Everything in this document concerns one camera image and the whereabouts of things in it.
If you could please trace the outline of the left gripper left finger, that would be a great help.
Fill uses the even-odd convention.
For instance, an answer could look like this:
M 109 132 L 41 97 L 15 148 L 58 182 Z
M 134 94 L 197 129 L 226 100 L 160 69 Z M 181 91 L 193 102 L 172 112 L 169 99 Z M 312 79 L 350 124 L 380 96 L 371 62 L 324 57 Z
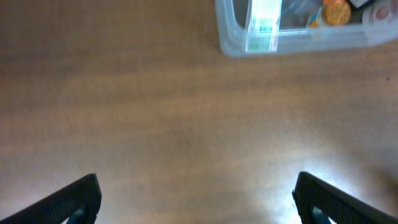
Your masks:
M 87 174 L 1 220 L 1 223 L 94 223 L 100 210 L 101 199 L 102 194 L 96 174 Z

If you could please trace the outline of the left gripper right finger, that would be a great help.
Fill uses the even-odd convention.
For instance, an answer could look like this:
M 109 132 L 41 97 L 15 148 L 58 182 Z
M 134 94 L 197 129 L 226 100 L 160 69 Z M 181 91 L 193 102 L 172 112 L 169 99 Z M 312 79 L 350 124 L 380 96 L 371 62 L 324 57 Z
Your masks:
M 292 191 L 302 223 L 397 224 L 392 217 L 301 171 Z

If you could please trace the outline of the white green medicine box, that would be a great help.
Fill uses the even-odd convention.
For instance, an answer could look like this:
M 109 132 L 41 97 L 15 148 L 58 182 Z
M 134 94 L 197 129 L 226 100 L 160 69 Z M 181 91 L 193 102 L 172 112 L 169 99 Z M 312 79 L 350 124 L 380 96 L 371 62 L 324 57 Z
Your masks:
M 282 0 L 250 0 L 246 23 L 248 54 L 277 52 Z

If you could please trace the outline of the small gold lid jar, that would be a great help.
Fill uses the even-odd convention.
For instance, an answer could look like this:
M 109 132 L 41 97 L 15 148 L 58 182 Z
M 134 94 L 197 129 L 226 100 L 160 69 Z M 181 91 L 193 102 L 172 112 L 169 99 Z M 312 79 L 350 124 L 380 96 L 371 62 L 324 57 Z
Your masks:
M 319 28 L 323 26 L 343 26 L 351 19 L 351 6 L 348 1 L 323 5 L 309 17 L 307 27 Z

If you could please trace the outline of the white spray bottle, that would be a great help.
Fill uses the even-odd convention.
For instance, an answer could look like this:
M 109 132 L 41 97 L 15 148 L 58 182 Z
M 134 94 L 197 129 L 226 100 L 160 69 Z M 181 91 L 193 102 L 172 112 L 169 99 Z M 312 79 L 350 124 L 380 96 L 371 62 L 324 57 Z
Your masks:
M 364 25 L 390 23 L 397 20 L 397 0 L 377 0 L 367 7 L 362 16 Z

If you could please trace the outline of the dark brown syrup bottle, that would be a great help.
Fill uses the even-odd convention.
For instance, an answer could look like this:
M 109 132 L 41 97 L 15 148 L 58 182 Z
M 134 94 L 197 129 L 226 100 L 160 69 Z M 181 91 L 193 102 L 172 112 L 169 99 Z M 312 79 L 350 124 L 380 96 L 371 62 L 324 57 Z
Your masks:
M 348 0 L 348 2 L 355 8 L 360 9 L 366 7 L 374 2 L 374 0 Z

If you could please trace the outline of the orange tablet tube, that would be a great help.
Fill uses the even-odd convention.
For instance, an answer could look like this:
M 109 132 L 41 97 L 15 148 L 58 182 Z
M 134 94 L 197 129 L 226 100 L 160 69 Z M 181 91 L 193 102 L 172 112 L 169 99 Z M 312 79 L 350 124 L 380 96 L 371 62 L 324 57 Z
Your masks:
M 345 2 L 346 0 L 322 0 L 323 5 L 334 4 L 338 2 Z

